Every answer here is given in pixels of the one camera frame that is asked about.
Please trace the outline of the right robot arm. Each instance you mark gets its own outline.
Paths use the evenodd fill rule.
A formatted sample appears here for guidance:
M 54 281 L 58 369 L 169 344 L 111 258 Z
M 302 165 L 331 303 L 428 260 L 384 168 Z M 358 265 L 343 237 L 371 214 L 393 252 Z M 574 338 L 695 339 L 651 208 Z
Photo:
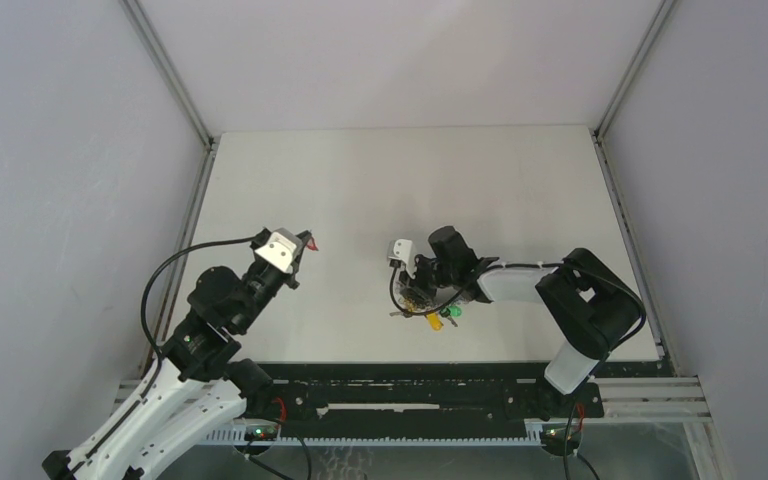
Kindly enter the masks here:
M 389 295 L 397 315 L 424 317 L 438 330 L 443 321 L 454 323 L 464 304 L 542 304 L 564 337 L 539 380 L 539 406 L 549 415 L 573 408 L 577 390 L 646 325 L 641 298 L 586 248 L 555 263 L 505 262 L 478 256 L 452 226 L 432 232 L 428 243 L 430 256 L 408 239 L 389 244 Z

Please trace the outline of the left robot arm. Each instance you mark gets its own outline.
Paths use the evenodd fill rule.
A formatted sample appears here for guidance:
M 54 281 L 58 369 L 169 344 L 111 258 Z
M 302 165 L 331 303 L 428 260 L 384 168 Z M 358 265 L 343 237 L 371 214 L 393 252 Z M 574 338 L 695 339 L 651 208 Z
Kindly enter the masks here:
M 42 462 L 50 479 L 156 479 L 219 426 L 258 417 L 274 403 L 270 376 L 251 359 L 236 359 L 238 337 L 282 287 L 295 289 L 308 230 L 264 229 L 245 239 L 253 251 L 247 271 L 205 270 L 188 295 L 189 310 L 163 344 L 138 386 L 87 440 L 51 452 Z

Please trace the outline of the key with red tag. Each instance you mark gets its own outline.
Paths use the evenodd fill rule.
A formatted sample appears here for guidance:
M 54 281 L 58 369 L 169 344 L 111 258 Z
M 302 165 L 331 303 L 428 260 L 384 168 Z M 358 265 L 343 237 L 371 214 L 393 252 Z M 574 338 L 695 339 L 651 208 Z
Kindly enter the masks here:
M 308 250 L 319 251 L 318 244 L 317 244 L 317 242 L 316 242 L 316 240 L 315 240 L 315 238 L 314 238 L 314 236 L 313 236 L 313 234 L 311 232 L 308 232 L 307 235 L 306 235 L 305 246 L 306 246 L 306 248 Z

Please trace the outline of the metal key organizer ring plate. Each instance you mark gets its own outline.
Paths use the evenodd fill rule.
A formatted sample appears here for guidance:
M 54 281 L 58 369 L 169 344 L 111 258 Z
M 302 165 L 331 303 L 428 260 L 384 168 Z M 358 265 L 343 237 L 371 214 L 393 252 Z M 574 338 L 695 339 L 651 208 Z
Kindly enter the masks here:
M 389 298 L 393 306 L 391 317 L 405 319 L 424 319 L 433 331 L 440 331 L 444 326 L 459 327 L 459 318 L 464 302 L 460 292 L 446 292 L 443 297 L 432 297 L 396 283 L 389 289 Z

